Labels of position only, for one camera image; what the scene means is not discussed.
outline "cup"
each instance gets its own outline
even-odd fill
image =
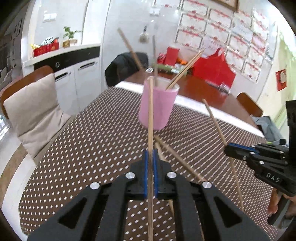
[[[176,96],[179,91],[179,85],[175,84],[173,88],[165,90],[171,80],[163,77],[157,78],[157,83],[153,87],[153,129],[163,129],[170,118]],[[144,89],[141,99],[139,121],[148,128],[148,109],[149,109],[149,82],[144,81]]]

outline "polka dot tablecloth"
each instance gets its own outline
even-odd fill
[[[30,177],[19,204],[22,231],[29,235],[92,182],[112,182],[142,159],[147,129],[138,121],[141,96],[109,88],[65,128]],[[243,145],[263,138],[218,121],[226,140]],[[235,181],[213,121],[206,115],[175,105],[168,125],[156,131],[185,161],[239,205]],[[172,169],[195,182],[168,152]],[[254,178],[244,161],[235,160],[246,214],[273,240],[276,229],[267,224],[266,209],[272,188]],[[154,240],[175,237],[174,218],[166,200],[154,199]],[[148,240],[147,202],[131,201],[124,239]]]

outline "wooden chopstick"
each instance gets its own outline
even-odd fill
[[[153,46],[153,61],[154,61],[154,84],[157,86],[158,68],[157,68],[157,57],[156,57],[156,41],[155,35],[152,36],[152,46]]]
[[[161,147],[160,147],[160,145],[159,145],[158,142],[156,142],[156,143],[154,144],[154,148],[156,148],[156,149],[158,150],[158,156],[159,156],[159,158],[160,158],[161,160],[163,160],[163,161],[168,162],[168,161],[165,159],[165,157],[163,156],[163,151],[162,151],[162,149],[161,149]],[[170,206],[170,210],[171,210],[171,212],[172,212],[172,215],[174,216],[174,205],[173,205],[173,201],[172,201],[172,200],[168,200],[168,204],[169,204],[169,206]]]
[[[200,174],[200,173],[196,173],[195,170],[186,162],[183,160],[182,157],[180,157],[180,155],[178,153],[176,153],[174,151],[173,148],[171,148],[169,145],[165,144],[160,138],[159,136],[155,135],[154,139],[161,145],[163,146],[165,149],[167,149],[181,164],[182,166],[184,166],[184,168],[190,172],[198,181],[204,182],[206,181],[206,179]]]
[[[192,65],[194,65],[194,63],[202,56],[204,49],[202,49],[201,51],[199,51],[197,53],[196,56],[193,57],[192,60],[190,60],[185,67],[172,79],[172,81],[170,82],[170,84],[167,86],[167,90],[171,89],[178,81],[180,78],[182,78],[182,76],[184,75],[185,71],[187,71],[188,69],[191,68]]]
[[[222,133],[220,127],[219,127],[219,124],[218,124],[216,118],[214,117],[214,115],[213,115],[207,101],[205,99],[203,99],[202,101],[205,104],[205,107],[207,108],[207,110],[208,110],[208,112],[209,112],[209,114],[210,114],[210,116],[211,116],[211,118],[212,118],[218,132],[219,132],[219,136],[220,136],[220,138],[221,138],[221,140],[223,142],[223,145],[227,146],[227,142],[226,142],[226,140],[224,138],[224,135],[223,135],[223,133]],[[235,179],[235,182],[236,182],[236,185],[237,185],[237,193],[239,195],[239,201],[240,201],[241,209],[244,212],[244,200],[242,198],[242,192],[241,192],[241,189],[239,187],[239,180],[238,180],[238,177],[237,177],[237,171],[236,171],[234,163],[233,163],[234,159],[232,157],[229,157],[228,160],[229,160],[229,163],[230,163],[230,167],[232,169],[232,174],[234,175],[234,179]]]
[[[148,240],[153,241],[153,77],[149,77],[148,109]]]
[[[126,38],[126,36],[124,35],[123,31],[121,30],[121,28],[118,28],[117,29],[118,33],[120,34],[122,40],[124,41],[126,47],[129,49],[129,51],[131,52],[132,56],[133,56],[133,59],[134,61],[136,62],[136,65],[138,67],[139,70],[144,70],[138,56],[136,55],[136,53],[134,52],[133,48],[131,47],[128,39]]]

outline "finger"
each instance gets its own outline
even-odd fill
[[[292,202],[290,204],[285,216],[287,218],[291,218],[293,216],[296,216],[296,204],[295,203]]]
[[[277,190],[274,188],[274,189],[272,190],[272,193],[271,193],[269,206],[268,206],[268,208],[267,208],[267,213],[268,213],[269,215],[271,215],[271,214],[275,214],[275,213],[277,212],[277,210],[278,210],[278,203],[279,203],[281,197],[278,196],[278,194],[277,194],[276,191],[277,191]]]
[[[287,199],[291,199],[292,202],[296,203],[296,196],[294,196],[294,197],[289,197],[289,196],[287,196],[286,194],[283,194],[283,196],[284,196],[285,198],[287,198]]]

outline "wooden table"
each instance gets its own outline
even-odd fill
[[[168,79],[173,78],[173,75],[171,74],[159,73],[159,75]],[[127,78],[125,81],[143,84],[143,81],[147,78],[147,76],[149,76],[148,73],[137,72]],[[242,121],[257,128],[249,113],[232,94],[227,95],[222,93],[218,89],[210,86],[204,80],[198,79],[192,75],[182,77],[178,81],[178,84],[180,86],[179,95],[199,102],[202,102],[202,99],[206,99],[210,106],[239,118]]]

